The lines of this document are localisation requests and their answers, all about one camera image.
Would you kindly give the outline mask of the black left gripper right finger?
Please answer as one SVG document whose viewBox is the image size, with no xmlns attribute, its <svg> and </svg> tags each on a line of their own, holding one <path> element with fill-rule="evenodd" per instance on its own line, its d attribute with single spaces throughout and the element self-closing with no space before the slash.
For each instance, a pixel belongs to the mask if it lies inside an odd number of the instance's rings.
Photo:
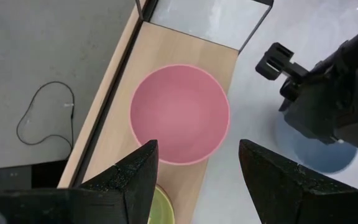
<svg viewBox="0 0 358 224">
<path fill-rule="evenodd" d="M 358 189 L 248 139 L 239 161 L 262 223 L 358 223 Z"/>
</svg>

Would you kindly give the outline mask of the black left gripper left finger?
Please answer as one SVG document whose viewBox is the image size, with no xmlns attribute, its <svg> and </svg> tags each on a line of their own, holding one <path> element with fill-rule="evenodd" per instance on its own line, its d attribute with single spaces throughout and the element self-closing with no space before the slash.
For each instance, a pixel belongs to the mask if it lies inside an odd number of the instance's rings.
<svg viewBox="0 0 358 224">
<path fill-rule="evenodd" d="M 0 223 L 147 223 L 157 170 L 150 140 L 77 187 L 0 190 Z"/>
</svg>

